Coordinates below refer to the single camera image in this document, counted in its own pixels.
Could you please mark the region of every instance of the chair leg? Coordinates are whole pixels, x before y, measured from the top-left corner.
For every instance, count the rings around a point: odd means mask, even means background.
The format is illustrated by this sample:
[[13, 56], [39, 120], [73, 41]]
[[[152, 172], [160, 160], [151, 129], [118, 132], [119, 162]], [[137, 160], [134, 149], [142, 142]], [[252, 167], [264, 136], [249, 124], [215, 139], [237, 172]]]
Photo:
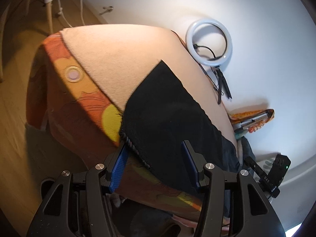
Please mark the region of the chair leg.
[[31, 2], [31, 0], [26, 0], [25, 16], [28, 15], [28, 10], [30, 8], [30, 2]]
[[3, 82], [3, 65], [2, 65], [2, 41], [3, 41], [3, 32], [4, 32], [4, 25], [7, 20], [7, 15], [9, 11], [10, 4], [4, 10], [4, 13], [0, 17], [0, 83]]
[[49, 34], [52, 35], [54, 33], [53, 30], [53, 17], [52, 17], [52, 1], [53, 0], [44, 0], [46, 4], [46, 15], [49, 26]]

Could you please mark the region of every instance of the baseboard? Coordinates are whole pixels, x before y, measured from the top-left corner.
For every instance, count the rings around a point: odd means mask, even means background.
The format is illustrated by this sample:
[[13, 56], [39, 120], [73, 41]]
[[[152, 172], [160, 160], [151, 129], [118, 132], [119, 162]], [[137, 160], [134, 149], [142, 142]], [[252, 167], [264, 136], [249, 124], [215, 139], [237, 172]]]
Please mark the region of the baseboard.
[[[73, 1], [76, 4], [76, 6], [80, 8], [80, 0], [73, 0]], [[88, 0], [83, 0], [83, 3], [102, 24], [107, 24], [106, 20], [99, 15], [99, 12], [92, 6], [92, 4]]]

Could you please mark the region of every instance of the blue gripper pad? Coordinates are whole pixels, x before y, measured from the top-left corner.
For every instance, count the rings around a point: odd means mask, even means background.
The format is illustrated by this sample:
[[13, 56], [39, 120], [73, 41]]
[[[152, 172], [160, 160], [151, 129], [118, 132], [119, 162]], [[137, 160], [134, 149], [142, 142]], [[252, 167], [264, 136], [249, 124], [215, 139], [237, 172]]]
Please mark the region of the blue gripper pad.
[[115, 192], [115, 190], [119, 187], [127, 159], [128, 159], [128, 151], [126, 147], [124, 147], [112, 170], [111, 184], [109, 186], [109, 191], [111, 193]]

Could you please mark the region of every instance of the beige fleece fabric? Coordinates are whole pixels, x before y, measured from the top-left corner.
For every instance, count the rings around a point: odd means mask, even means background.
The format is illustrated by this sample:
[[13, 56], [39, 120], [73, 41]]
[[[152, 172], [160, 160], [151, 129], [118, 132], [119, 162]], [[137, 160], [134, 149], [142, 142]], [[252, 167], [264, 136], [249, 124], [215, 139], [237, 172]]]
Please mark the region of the beige fleece fabric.
[[213, 84], [172, 31], [105, 24], [67, 28], [61, 34], [70, 53], [122, 112], [137, 86], [163, 60], [237, 149], [233, 128], [224, 105], [217, 104]]

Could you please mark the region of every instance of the ring light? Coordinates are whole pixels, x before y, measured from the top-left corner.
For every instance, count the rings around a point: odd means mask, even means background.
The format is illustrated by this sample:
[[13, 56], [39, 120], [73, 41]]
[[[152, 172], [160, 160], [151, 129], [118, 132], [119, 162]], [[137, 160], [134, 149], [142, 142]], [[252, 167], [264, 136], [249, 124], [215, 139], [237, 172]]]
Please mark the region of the ring light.
[[[224, 54], [219, 57], [216, 60], [207, 60], [205, 58], [202, 58], [200, 55], [197, 54], [197, 52], [195, 51], [194, 47], [193, 47], [193, 35], [195, 30], [197, 29], [198, 26], [203, 25], [203, 24], [209, 24], [209, 25], [214, 25], [216, 27], [218, 27], [220, 30], [222, 30], [222, 32], [224, 33], [224, 37], [226, 40], [226, 49]], [[232, 39], [230, 37], [230, 34], [227, 30], [227, 28], [225, 28], [225, 26], [218, 22], [217, 20], [213, 20], [213, 19], [201, 19], [201, 20], [197, 20], [195, 22], [193, 22], [187, 33], [186, 33], [186, 45], [188, 47], [189, 53], [191, 54], [191, 56], [200, 64], [205, 65], [205, 66], [209, 66], [209, 67], [216, 67], [216, 66], [220, 66], [222, 65], [232, 54], [232, 50], [233, 50], [233, 44], [232, 44]]]

